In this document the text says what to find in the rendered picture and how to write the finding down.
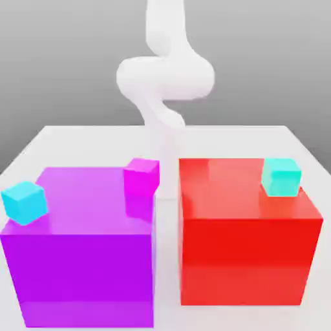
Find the small turquoise cube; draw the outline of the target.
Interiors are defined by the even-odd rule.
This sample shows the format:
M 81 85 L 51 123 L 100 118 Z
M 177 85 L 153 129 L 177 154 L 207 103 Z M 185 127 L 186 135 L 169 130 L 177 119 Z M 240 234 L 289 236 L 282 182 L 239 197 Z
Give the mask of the small turquoise cube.
M 301 169 L 292 158 L 265 158 L 261 184 L 269 197 L 296 197 Z

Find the large red box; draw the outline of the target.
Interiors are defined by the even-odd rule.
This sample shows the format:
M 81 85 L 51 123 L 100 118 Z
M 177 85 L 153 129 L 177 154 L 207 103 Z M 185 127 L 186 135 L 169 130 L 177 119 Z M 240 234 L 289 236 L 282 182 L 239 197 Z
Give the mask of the large red box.
M 179 161 L 183 305 L 299 305 L 323 217 L 304 191 L 269 197 L 260 158 Z

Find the large purple box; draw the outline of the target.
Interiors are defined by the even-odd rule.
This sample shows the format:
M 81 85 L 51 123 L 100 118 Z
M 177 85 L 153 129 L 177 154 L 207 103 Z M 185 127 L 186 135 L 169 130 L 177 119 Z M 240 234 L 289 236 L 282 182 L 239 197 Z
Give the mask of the large purple box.
M 154 325 L 155 200 L 125 196 L 120 167 L 49 167 L 48 213 L 0 233 L 27 327 Z

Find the small magenta cube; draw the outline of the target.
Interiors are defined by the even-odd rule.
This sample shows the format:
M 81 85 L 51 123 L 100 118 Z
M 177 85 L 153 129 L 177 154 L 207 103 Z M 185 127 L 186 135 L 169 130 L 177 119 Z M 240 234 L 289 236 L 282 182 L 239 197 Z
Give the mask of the small magenta cube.
M 160 162 L 145 158 L 133 158 L 123 169 L 125 192 L 151 197 L 160 183 Z

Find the small blue cube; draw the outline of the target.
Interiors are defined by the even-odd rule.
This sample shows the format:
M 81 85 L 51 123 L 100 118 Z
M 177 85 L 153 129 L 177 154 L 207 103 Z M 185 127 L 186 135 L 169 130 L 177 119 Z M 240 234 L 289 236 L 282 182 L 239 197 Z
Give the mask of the small blue cube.
M 20 182 L 1 192 L 1 198 L 9 219 L 26 226 L 48 213 L 43 187 L 33 182 Z

